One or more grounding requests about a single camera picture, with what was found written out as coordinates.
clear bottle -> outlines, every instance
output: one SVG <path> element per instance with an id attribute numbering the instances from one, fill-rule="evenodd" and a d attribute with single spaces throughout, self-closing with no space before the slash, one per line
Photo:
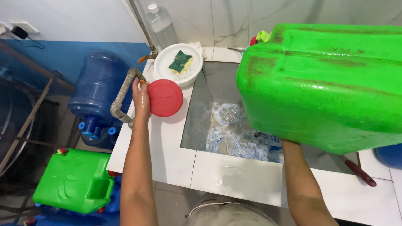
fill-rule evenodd
<path id="1" fill-rule="evenodd" d="M 148 6 L 150 12 L 146 15 L 146 20 L 154 33 L 161 49 L 179 43 L 176 30 L 170 19 L 169 12 L 158 4 L 151 3 Z"/>

green scouring pad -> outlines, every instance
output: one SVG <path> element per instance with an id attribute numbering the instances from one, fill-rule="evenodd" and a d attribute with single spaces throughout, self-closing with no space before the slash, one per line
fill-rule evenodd
<path id="1" fill-rule="evenodd" d="M 176 54 L 173 63 L 169 66 L 174 73 L 183 74 L 193 61 L 193 56 L 184 54 L 181 50 Z"/>

white countertop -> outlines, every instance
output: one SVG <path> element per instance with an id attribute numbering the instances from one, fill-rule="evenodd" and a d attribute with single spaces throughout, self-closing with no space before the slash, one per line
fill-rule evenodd
<path id="1" fill-rule="evenodd" d="M 205 61 L 240 62 L 238 52 L 204 47 Z M 153 60 L 143 75 L 152 82 Z M 183 106 L 175 115 L 152 115 L 149 123 L 153 180 L 269 205 L 287 207 L 283 165 L 274 162 L 181 148 L 181 139 L 193 85 L 183 87 Z M 134 117 L 131 103 L 128 115 Z M 131 138 L 124 124 L 107 170 L 122 173 Z M 402 226 L 402 170 L 379 163 L 372 150 L 359 152 L 361 167 L 375 178 L 370 187 L 354 175 L 312 169 L 325 203 L 335 218 L 373 226 Z"/>

wet hand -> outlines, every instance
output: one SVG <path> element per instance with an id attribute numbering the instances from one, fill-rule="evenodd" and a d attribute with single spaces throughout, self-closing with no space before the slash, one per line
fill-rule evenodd
<path id="1" fill-rule="evenodd" d="M 149 119 L 151 117 L 150 98 L 148 96 L 149 82 L 143 83 L 138 88 L 138 78 L 133 82 L 133 102 L 135 108 L 135 119 Z"/>

sink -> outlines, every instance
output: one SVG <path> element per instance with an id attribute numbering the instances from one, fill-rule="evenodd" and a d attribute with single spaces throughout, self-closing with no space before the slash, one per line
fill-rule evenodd
<path id="1" fill-rule="evenodd" d="M 256 140 L 254 138 L 257 138 L 258 142 L 260 143 L 259 147 L 262 147 L 261 143 L 264 143 L 263 141 L 261 142 L 260 139 L 261 132 L 251 132 L 245 128 L 247 125 L 244 125 L 244 123 L 247 123 L 247 120 L 243 119 L 246 116 L 242 110 L 242 100 L 235 82 L 238 66 L 238 63 L 204 62 L 203 69 L 194 83 L 193 93 L 191 95 L 189 110 L 182 136 L 181 147 L 198 151 L 213 152 L 209 149 L 209 144 L 213 138 L 217 139 L 214 137 L 213 130 L 218 130 L 217 126 L 219 126 L 220 130 L 230 130 L 233 136 L 231 137 L 231 142 L 222 139 L 218 140 L 219 144 L 223 144 L 220 146 L 222 148 L 219 148 L 219 150 L 222 149 L 223 151 L 219 151 L 218 153 L 267 160 L 280 164 L 283 162 L 280 158 L 279 160 L 277 158 L 259 158 L 257 153 L 261 150 L 260 148 L 258 151 L 255 151 L 255 155 L 253 157 L 250 157 L 246 154 L 241 154 L 241 152 L 240 154 L 239 152 L 232 152 L 234 146 L 237 145 L 237 148 L 240 149 L 240 147 L 244 145 L 244 139 L 249 139 L 248 141 L 250 141 L 250 139 Z M 230 121 L 232 118 L 230 117 L 224 118 L 224 121 L 216 120 L 217 117 L 220 117 L 217 114 L 222 114 L 221 111 L 219 111 L 220 113 L 217 113 L 217 110 L 222 108 L 221 106 L 223 106 L 225 113 L 226 111 L 236 111 L 236 114 L 231 114 L 229 116 L 231 116 L 233 120 L 236 120 L 238 125 L 241 123 L 241 126 L 232 125 L 232 121 Z M 322 151 L 318 148 L 311 147 L 309 145 L 301 144 L 301 146 L 310 168 L 353 174 L 353 172 L 344 164 L 339 156 L 333 153 Z M 268 150 L 266 151 L 269 155 L 274 153 L 281 155 L 280 147 L 275 147 L 274 149 L 272 149 L 272 147 L 269 149 L 268 147 Z M 349 153 L 345 156 L 356 164 L 359 164 L 358 153 Z"/>

